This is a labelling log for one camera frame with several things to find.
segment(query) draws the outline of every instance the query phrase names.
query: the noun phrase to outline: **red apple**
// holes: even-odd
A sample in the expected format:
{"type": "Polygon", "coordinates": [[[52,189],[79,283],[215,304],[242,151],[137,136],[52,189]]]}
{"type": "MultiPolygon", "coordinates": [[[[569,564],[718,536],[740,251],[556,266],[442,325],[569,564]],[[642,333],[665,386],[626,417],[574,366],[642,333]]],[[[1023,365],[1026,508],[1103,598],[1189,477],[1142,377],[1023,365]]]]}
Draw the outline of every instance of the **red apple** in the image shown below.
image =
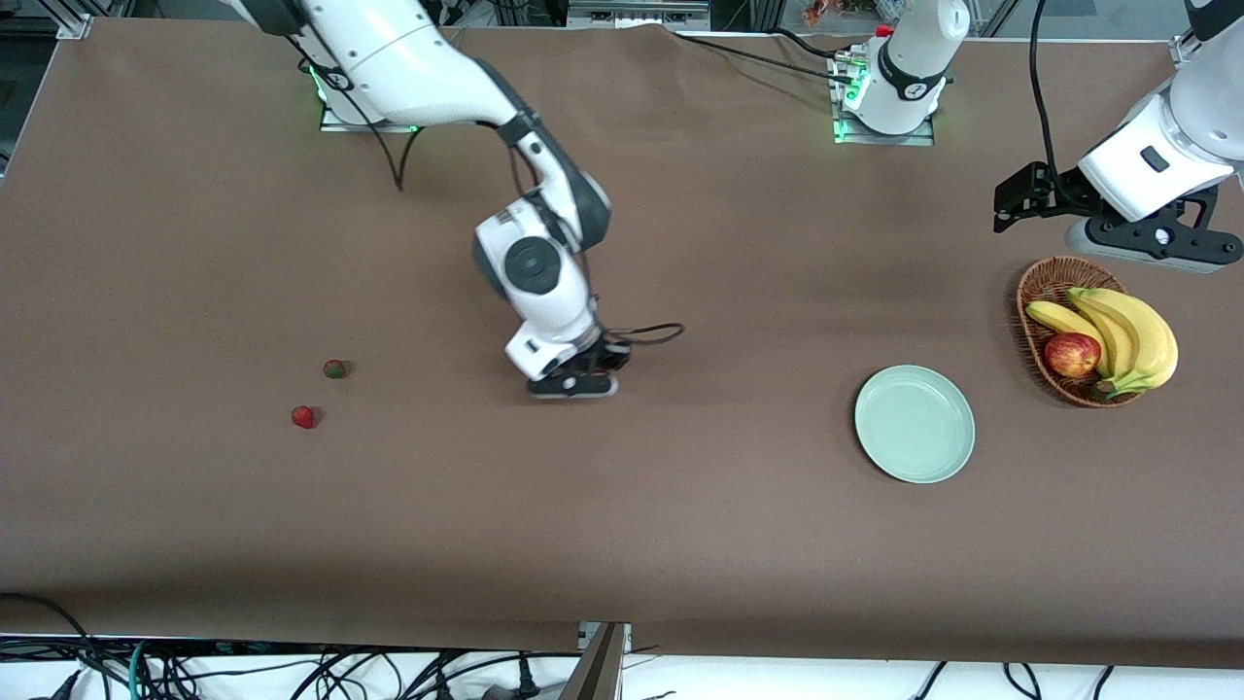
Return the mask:
{"type": "Polygon", "coordinates": [[[1045,364],[1070,379],[1088,377],[1101,359],[1101,344],[1082,332],[1062,332],[1045,343],[1045,364]]]}

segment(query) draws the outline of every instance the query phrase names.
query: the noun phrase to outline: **wicker basket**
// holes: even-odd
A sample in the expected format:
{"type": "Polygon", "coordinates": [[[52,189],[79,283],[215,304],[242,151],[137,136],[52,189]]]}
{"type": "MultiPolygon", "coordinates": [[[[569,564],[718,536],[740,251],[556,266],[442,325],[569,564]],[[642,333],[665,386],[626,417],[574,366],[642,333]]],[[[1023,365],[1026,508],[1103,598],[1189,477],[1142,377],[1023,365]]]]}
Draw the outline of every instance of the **wicker basket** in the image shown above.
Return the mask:
{"type": "Polygon", "coordinates": [[[1015,311],[1019,313],[1016,329],[1023,334],[1023,343],[1028,346],[1029,371],[1040,378],[1040,382],[1052,389],[1052,394],[1065,399],[1076,407],[1090,409],[1112,409],[1123,407],[1141,398],[1140,394],[1123,394],[1113,399],[1106,399],[1095,389],[1101,379],[1096,374],[1084,379],[1067,379],[1057,373],[1050,372],[1045,367],[1042,349],[1045,343],[1056,333],[1044,325],[1034,321],[1024,312],[1024,308],[1044,298],[1061,303],[1069,308],[1075,308],[1067,298],[1067,288],[1071,286],[1084,286],[1093,288],[1103,286],[1127,293],[1127,287],[1118,281],[1115,275],[1106,271],[1100,265],[1081,257],[1060,255],[1040,260],[1024,272],[1015,288],[1015,311]]]}

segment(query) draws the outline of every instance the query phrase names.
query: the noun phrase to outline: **banana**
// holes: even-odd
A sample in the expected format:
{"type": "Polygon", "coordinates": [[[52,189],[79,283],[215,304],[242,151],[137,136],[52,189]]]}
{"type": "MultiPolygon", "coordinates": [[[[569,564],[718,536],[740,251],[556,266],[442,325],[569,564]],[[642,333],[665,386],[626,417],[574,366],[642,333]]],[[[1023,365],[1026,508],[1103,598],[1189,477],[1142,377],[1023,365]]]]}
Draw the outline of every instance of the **banana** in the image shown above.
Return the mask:
{"type": "Polygon", "coordinates": [[[1121,379],[1127,373],[1132,372],[1132,366],[1136,363],[1136,343],[1132,342],[1127,329],[1122,325],[1115,322],[1113,318],[1106,313],[1098,312],[1096,308],[1090,307],[1087,303],[1080,300],[1080,293],[1087,291],[1079,286],[1072,286],[1067,290],[1067,298],[1075,303],[1076,308],[1085,315],[1092,325],[1097,327],[1105,341],[1103,353],[1110,363],[1102,363],[1098,366],[1097,374],[1107,380],[1121,379]]]}
{"type": "Polygon", "coordinates": [[[1054,301],[1036,300],[1029,303],[1024,311],[1036,322],[1055,329],[1057,332],[1080,332],[1087,334],[1088,337],[1097,341],[1101,346],[1101,358],[1097,361],[1097,372],[1102,377],[1107,377],[1103,368],[1110,367],[1110,349],[1106,348],[1106,339],[1097,331],[1097,326],[1092,325],[1087,318],[1080,313],[1067,308],[1061,303],[1055,303],[1054,301]]]}
{"type": "Polygon", "coordinates": [[[1171,326],[1152,306],[1112,288],[1088,288],[1077,293],[1076,300],[1121,325],[1135,344],[1130,371],[1123,373],[1116,367],[1113,377],[1107,378],[1112,385],[1111,394],[1161,385],[1174,374],[1179,348],[1171,342],[1174,338],[1171,326]]]}
{"type": "Polygon", "coordinates": [[[1174,332],[1171,331],[1169,325],[1166,326],[1166,331],[1167,331],[1167,343],[1168,343],[1167,346],[1172,354],[1169,366],[1167,366],[1167,368],[1162,373],[1156,374],[1151,378],[1143,378],[1131,384],[1125,384],[1122,387],[1113,387],[1113,385],[1102,387],[1101,389],[1105,390],[1105,393],[1108,397],[1113,398],[1120,394],[1132,394],[1132,393],[1143,394],[1151,389],[1157,389],[1163,384],[1171,382],[1171,378],[1174,377],[1176,368],[1179,366],[1179,344],[1176,342],[1174,332]]]}

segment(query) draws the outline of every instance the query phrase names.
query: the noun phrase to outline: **green plate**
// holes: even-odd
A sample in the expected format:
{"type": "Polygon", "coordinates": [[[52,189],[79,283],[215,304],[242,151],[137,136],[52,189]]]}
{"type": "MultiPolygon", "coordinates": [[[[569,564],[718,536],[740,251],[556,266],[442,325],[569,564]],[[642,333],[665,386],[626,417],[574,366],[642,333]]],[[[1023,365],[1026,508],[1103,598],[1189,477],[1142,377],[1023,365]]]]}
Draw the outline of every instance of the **green plate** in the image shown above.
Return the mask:
{"type": "Polygon", "coordinates": [[[868,458],[912,484],[955,475],[977,444],[968,400],[928,368],[897,366],[872,375],[856,400],[856,434],[868,458]]]}

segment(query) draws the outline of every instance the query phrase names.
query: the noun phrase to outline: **strawberry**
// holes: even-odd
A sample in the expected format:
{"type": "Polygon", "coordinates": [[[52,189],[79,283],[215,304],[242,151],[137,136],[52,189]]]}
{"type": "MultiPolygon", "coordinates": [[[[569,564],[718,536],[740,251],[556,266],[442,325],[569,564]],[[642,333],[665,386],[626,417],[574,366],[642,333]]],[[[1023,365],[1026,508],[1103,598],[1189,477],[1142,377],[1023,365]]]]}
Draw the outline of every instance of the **strawberry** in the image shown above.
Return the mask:
{"type": "Polygon", "coordinates": [[[315,412],[310,407],[299,407],[290,414],[290,420],[301,429],[311,430],[315,428],[315,412]]]}

